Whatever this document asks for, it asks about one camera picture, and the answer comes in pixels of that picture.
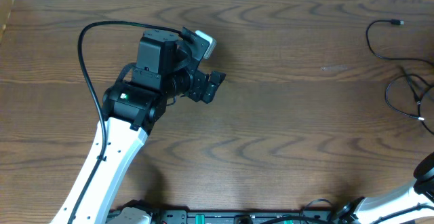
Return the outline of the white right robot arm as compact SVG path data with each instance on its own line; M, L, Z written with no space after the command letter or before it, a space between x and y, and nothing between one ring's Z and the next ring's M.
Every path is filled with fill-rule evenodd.
M334 223L407 223L433 216L433 154L414 170L414 180L377 196L360 197L332 217Z

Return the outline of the brown cardboard side panel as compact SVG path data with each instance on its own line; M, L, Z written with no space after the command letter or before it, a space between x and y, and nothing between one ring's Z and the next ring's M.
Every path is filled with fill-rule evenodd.
M3 39L3 34L6 30L7 21L10 17L12 6L15 0L0 0L0 39Z

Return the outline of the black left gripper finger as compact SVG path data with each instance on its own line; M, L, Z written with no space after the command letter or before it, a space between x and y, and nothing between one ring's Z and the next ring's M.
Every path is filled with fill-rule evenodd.
M224 81L226 77L225 73L221 73L219 71L212 71L207 83L205 84L205 90L203 92L203 96L201 100L208 104L213 101L216 91L221 85L221 83Z
M186 96L194 102L199 102L203 98L206 87L208 86L208 79L208 74L195 71L191 80L191 87L186 93Z

